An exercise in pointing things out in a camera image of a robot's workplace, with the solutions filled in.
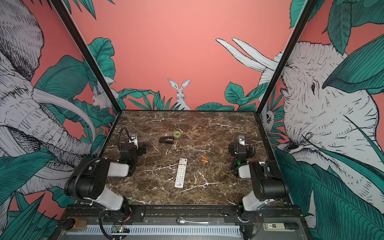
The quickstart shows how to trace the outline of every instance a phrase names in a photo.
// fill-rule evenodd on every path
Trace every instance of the black cap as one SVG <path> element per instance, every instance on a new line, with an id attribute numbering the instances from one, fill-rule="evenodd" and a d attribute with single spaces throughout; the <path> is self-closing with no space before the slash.
<path id="1" fill-rule="evenodd" d="M 67 220 L 65 220 L 65 221 L 63 222 L 63 226 L 62 226 L 62 228 L 63 228 L 64 230 L 69 230 L 69 229 L 73 228 L 73 226 L 74 226 L 74 222 L 75 222 L 74 218 L 68 218 Z"/>

